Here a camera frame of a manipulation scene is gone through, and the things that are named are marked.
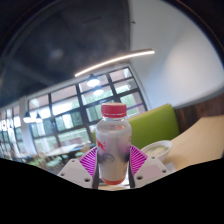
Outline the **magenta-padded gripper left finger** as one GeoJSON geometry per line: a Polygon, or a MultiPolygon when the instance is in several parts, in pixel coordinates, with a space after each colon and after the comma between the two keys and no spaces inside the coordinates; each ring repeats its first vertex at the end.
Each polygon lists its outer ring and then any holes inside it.
{"type": "Polygon", "coordinates": [[[90,149],[78,159],[70,159],[58,176],[81,187],[97,189],[99,186],[97,148],[90,149]]]}

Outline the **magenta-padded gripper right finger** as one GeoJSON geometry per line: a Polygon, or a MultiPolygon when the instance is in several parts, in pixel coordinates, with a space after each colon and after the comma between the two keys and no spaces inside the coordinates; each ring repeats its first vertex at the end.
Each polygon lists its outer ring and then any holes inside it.
{"type": "Polygon", "coordinates": [[[131,188],[143,187],[169,174],[158,158],[146,155],[135,146],[130,148],[128,178],[131,188]]]}

